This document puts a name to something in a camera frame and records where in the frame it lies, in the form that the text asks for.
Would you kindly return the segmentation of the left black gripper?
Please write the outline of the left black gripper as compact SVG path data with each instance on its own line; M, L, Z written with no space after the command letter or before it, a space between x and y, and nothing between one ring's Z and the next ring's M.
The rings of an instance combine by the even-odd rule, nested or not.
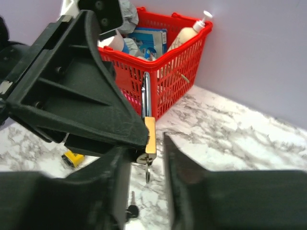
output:
M13 119L46 142L101 156L122 147L144 153L148 129L98 52L93 11L50 23L32 46L8 40L0 22L0 123Z

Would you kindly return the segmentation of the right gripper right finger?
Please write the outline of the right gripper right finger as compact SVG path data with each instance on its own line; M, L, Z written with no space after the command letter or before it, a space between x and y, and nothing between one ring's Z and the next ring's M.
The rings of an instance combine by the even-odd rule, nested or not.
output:
M210 171L163 138L171 229L306 229L305 171Z

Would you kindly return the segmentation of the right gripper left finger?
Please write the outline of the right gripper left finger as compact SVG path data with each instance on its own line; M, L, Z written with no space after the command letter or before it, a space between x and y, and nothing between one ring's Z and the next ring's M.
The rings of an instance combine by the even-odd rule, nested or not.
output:
M65 178L2 172L3 230L122 230L130 182L130 150L110 148Z

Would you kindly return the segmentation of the yellow padlock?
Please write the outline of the yellow padlock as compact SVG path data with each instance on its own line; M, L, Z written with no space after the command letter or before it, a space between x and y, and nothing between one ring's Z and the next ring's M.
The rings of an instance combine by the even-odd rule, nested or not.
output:
M72 168L78 167L85 159L84 155L73 153L70 150L65 152L61 157L64 162Z

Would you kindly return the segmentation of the small silver key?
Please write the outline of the small silver key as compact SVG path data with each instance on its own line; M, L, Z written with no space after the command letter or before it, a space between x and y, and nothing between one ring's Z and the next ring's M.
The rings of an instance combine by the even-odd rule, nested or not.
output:
M148 184L151 180L151 162L146 161L146 168L145 168L145 181Z

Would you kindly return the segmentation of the small brass padlock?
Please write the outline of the small brass padlock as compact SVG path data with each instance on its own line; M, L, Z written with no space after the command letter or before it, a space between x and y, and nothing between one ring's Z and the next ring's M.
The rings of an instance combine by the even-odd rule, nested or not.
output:
M144 148L144 153L137 158L137 163L152 165L157 157L156 149L156 120L152 116L152 103L151 103L151 83L149 72L144 72L143 83L141 88L142 105L141 117L148 129L148 141Z

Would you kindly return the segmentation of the white toilet paper roll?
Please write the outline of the white toilet paper roll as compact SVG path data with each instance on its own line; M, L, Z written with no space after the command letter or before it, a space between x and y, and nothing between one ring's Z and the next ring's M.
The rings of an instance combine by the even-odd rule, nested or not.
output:
M104 48L105 46L108 46L112 48L113 50L117 51L124 51L126 48L124 38L119 33L118 30L115 30L116 34L114 36L111 36L109 38L99 40L97 42L97 45L101 48Z

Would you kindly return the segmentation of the grey crumpled printed bag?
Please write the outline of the grey crumpled printed bag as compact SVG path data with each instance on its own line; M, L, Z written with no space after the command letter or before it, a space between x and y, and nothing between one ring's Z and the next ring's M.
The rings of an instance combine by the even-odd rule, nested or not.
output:
M128 35L134 32L139 23L136 7L129 0L120 0L120 9L123 16L123 25L119 27L119 32Z

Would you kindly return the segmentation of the blue plastic package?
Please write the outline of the blue plastic package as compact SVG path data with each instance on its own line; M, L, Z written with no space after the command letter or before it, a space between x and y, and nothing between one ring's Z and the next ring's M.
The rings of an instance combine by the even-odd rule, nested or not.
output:
M136 27L128 38L136 43L146 59L158 59L167 52L166 29Z

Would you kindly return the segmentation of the red plastic basket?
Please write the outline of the red plastic basket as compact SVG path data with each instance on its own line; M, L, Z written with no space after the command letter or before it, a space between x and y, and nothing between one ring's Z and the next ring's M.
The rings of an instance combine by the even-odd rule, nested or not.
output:
M213 28L213 16L207 11L203 12L201 20L176 12L167 16L149 12L144 7L138 8L137 13L140 27L167 30L167 46L171 46L180 33L191 31L193 25L200 28L192 38L178 42L176 48L154 61L146 61L107 46L98 49L104 61L114 64L116 84L138 114L141 113L143 74L150 74L152 116L159 119L193 86L206 37Z

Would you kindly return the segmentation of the cream pump lotion bottle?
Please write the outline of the cream pump lotion bottle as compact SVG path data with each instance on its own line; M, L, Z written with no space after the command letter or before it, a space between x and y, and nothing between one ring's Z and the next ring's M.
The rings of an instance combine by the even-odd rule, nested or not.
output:
M201 20L198 20L194 23L192 27L184 27L180 30L170 47L168 48L168 52L180 47L193 37L195 37L203 28L205 28L205 22L208 19L212 19L213 15L208 11L203 11L204 17Z

